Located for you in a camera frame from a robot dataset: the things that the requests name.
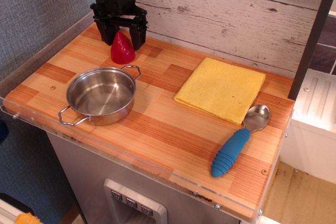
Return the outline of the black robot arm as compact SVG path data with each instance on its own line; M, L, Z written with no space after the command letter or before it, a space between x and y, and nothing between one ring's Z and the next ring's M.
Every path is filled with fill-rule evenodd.
M121 27L127 27L134 50L139 50L145 43L147 30L147 11L136 6L136 0L96 0L91 4L94 22L101 34L101 39L112 45Z

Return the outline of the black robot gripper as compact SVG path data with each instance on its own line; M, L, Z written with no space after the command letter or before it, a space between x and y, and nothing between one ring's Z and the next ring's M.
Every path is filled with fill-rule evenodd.
M92 4L94 21L101 39L113 44L120 26L129 27L133 49L139 50L146 40L148 23L146 11L136 6L135 0L104 0L103 5Z

